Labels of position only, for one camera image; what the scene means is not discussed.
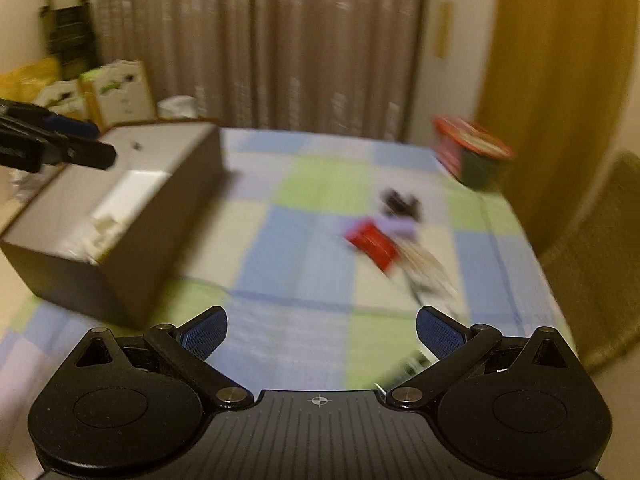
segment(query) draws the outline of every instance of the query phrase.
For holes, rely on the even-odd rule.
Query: metal screw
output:
[[[244,388],[239,388],[238,386],[221,388],[216,393],[218,399],[225,404],[237,404],[238,402],[242,402],[247,398],[247,395],[248,393],[246,390]]]
[[[391,396],[398,402],[403,404],[413,404],[418,402],[422,398],[422,392],[418,388],[412,388],[411,386],[402,386],[396,388],[391,392]]]

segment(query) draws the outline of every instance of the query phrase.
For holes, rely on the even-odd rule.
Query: green packet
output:
[[[381,394],[386,396],[386,394],[396,386],[415,377],[434,363],[435,360],[430,360],[421,350],[415,349],[415,351],[411,352],[397,365],[389,369],[373,384],[367,386],[377,389]]]

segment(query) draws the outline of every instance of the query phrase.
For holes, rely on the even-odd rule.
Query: curtain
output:
[[[499,0],[476,120],[510,145],[502,178],[536,253],[576,213],[625,99],[638,0]]]
[[[397,140],[422,0],[99,0],[106,61],[229,126]]]

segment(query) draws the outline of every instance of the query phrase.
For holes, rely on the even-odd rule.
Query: checkered tablecloth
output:
[[[342,237],[349,220],[379,211],[388,188],[422,203],[418,241],[457,289],[462,322],[518,336],[552,325],[568,336],[509,205],[461,186],[430,150],[254,130],[225,130],[223,148],[225,199],[186,246],[156,321],[178,325],[222,304],[228,335],[209,362],[254,394],[367,387],[416,348],[418,305],[406,283]],[[41,471],[26,429],[30,405],[98,324],[33,298],[0,334],[0,478]]]

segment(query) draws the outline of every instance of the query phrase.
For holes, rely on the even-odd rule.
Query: purple object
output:
[[[409,216],[395,217],[375,215],[371,217],[350,219],[345,226],[345,234],[349,233],[357,225],[367,220],[373,220],[376,227],[390,238],[399,237],[415,241],[417,237],[417,222]]]

